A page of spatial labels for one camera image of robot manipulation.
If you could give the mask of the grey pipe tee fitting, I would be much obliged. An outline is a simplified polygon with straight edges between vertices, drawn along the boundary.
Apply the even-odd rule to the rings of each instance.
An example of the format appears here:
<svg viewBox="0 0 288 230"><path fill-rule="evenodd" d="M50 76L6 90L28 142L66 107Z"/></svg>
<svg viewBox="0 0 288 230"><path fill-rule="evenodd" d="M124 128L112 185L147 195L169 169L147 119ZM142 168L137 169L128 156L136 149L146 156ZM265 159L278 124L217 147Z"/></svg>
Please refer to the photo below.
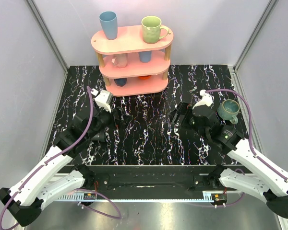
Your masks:
<svg viewBox="0 0 288 230"><path fill-rule="evenodd" d="M93 136L91 138L91 141L99 141L99 142L105 142L107 138L107 135L105 133L105 131L100 131L99 133L97 133L95 136Z"/></svg>

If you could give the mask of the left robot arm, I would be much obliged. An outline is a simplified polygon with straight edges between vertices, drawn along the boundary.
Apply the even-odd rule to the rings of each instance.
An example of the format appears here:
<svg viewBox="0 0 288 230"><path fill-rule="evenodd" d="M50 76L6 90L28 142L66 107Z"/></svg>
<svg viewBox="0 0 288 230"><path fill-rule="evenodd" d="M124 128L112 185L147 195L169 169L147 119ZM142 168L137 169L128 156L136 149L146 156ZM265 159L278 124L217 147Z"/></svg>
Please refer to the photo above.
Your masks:
<svg viewBox="0 0 288 230"><path fill-rule="evenodd" d="M60 196L78 188L97 188L101 175L84 164L76 165L64 178L49 185L50 179L78 156L92 141L105 141L107 127L125 128L132 120L122 108L112 112L98 109L89 115L79 113L68 128L55 139L53 146L34 169L11 188L0 189L0 201L18 225L25 227L34 222L49 204Z"/></svg>

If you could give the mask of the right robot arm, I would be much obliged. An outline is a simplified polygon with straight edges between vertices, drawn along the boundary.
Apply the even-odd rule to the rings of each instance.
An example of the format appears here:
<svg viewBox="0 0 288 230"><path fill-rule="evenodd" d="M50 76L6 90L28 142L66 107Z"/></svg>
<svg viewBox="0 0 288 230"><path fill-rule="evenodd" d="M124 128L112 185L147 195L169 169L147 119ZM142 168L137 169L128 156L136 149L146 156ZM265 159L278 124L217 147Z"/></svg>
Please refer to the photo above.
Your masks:
<svg viewBox="0 0 288 230"><path fill-rule="evenodd" d="M275 214L288 219L288 172L281 169L259 151L251 151L248 139L235 127L221 124L216 113L207 105L179 103L169 115L176 123L183 116L181 127L206 138L216 149L242 163L255 178L217 165L203 178L203 184L214 190L233 188L266 203Z"/></svg>

